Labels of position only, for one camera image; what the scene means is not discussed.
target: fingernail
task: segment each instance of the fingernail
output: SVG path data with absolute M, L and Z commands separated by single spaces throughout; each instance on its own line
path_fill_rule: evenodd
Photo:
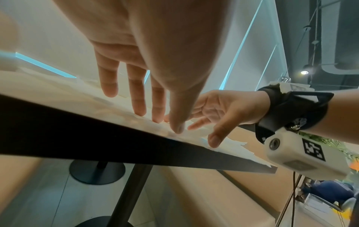
M 210 139 L 210 143 L 212 145 L 213 148 L 216 148 L 220 145 L 221 143 L 221 140 L 218 136 L 213 136 L 211 139 Z
M 184 131 L 185 124 L 181 124 L 181 126 L 178 128 L 177 134 L 181 134 Z

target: forearm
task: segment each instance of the forearm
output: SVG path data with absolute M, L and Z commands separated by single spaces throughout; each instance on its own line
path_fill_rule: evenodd
M 325 117 L 307 132 L 359 144 L 359 90 L 335 92 Z

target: black wrist strap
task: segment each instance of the black wrist strap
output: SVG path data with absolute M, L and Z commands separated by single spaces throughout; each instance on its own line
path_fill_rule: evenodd
M 279 85 L 267 86 L 259 91 L 265 91 L 271 101 L 268 113 L 255 126 L 256 138 L 261 143 L 282 127 L 297 131 L 314 126 L 326 115 L 328 102 L 334 96 L 328 92 L 291 91 L 283 94 Z M 318 102 L 300 96 L 316 96 Z

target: black cable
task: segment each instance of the black cable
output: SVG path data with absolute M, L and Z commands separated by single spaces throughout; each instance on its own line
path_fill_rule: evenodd
M 292 227 L 294 227 L 294 213 L 295 213 L 295 172 L 293 172 L 293 210 L 292 210 Z

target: child's hand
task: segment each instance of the child's hand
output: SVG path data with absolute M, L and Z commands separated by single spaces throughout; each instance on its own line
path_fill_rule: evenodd
M 188 130 L 215 123 L 213 133 L 208 135 L 208 143 L 216 148 L 236 126 L 258 122 L 267 113 L 269 106 L 270 100 L 264 91 L 213 90 L 198 98 L 190 119 L 200 119 L 190 125 Z

